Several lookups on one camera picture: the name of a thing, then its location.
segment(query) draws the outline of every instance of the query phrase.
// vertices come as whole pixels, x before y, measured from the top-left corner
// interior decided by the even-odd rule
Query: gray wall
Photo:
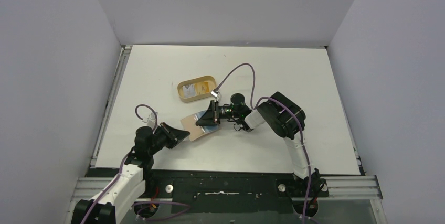
[[[62,223],[119,52],[97,0],[0,0],[0,223]]]
[[[122,44],[327,45],[353,0],[99,0]]]
[[[445,223],[445,0],[354,0],[328,52],[390,224]]]

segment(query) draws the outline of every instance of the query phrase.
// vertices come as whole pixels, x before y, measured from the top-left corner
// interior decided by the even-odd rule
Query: white table
[[[304,138],[312,162],[322,174],[358,175],[346,118],[325,49],[150,46],[134,45],[103,137],[96,167],[118,167],[134,145],[135,131],[145,124],[134,114],[140,103],[153,107],[160,122],[182,129],[180,119],[207,109],[210,98],[183,103],[181,81],[211,75],[220,83],[240,63],[251,63],[257,74],[258,98],[280,91],[306,113]],[[242,93],[249,104],[252,72],[243,66],[224,83],[221,103]],[[141,115],[149,115],[140,108]],[[156,169],[224,172],[291,173],[283,139],[267,124],[250,133],[232,124],[194,142],[154,156]]]

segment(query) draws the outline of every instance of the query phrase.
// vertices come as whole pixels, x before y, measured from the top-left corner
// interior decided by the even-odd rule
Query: beige container
[[[197,83],[200,87],[202,87],[205,82],[208,84],[208,89],[206,89],[204,93],[202,93],[200,91],[195,91],[195,93],[193,93],[193,90],[188,88],[192,85],[195,87],[195,85]],[[178,84],[179,98],[183,102],[193,102],[193,101],[196,101],[199,99],[207,98],[207,97],[211,96],[210,91],[212,89],[216,88],[216,86],[217,86],[216,81],[213,76],[203,76],[203,77],[191,79],[188,81],[183,81],[180,84]]]

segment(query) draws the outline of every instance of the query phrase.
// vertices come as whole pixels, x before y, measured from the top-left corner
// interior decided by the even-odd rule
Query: wall
[[[325,46],[353,0],[99,0],[123,44]]]
[[[354,0],[328,47],[390,224],[444,223],[445,1]]]
[[[97,0],[0,0],[0,223],[62,223],[120,52]]]

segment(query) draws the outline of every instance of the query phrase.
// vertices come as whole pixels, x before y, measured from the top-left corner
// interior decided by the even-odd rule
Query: round metal bolt
[[[280,191],[280,192],[285,192],[286,191],[286,186],[284,185],[284,184],[280,184],[279,186],[278,186],[278,191]]]
[[[167,185],[167,186],[165,187],[165,191],[166,191],[167,193],[171,193],[171,192],[173,192],[173,186],[172,186],[172,185]]]
[[[321,188],[321,191],[327,191],[327,184],[323,184],[323,187]]]

